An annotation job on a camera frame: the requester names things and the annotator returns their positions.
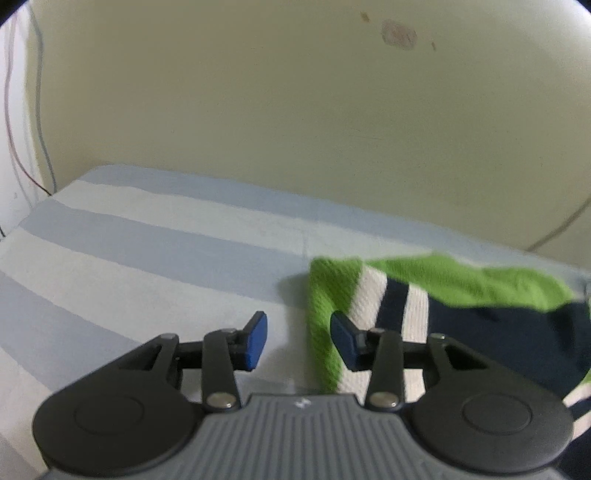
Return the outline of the green navy white knit sweater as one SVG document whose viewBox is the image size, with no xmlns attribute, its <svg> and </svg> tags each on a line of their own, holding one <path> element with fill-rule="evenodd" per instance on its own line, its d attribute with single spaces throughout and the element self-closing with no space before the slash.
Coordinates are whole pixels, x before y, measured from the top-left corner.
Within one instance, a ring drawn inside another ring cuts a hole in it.
<svg viewBox="0 0 591 480">
<path fill-rule="evenodd" d="M 443 255 L 317 257 L 308 276 L 308 330 L 325 389 L 363 399 L 367 372 L 346 369 L 332 313 L 356 327 L 423 343 L 443 333 L 584 408 L 590 399 L 590 313 L 561 280 L 520 267 L 475 267 Z"/>
</svg>

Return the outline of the blue white striped bed sheet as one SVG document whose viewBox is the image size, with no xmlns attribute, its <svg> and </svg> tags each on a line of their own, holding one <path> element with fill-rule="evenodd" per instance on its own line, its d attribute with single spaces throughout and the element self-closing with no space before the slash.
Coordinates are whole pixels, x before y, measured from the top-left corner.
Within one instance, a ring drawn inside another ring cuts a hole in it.
<svg viewBox="0 0 591 480">
<path fill-rule="evenodd" d="M 331 392 L 308 330 L 311 261 L 432 254 L 537 270 L 582 301 L 590 284 L 571 267 L 328 201 L 133 166 L 90 171 L 1 243 L 2 477 L 44 470 L 31 422 L 46 398 L 166 332 L 197 341 L 263 311 L 269 337 L 240 392 Z M 562 469 L 586 479 L 590 399 L 570 410 Z"/>
</svg>

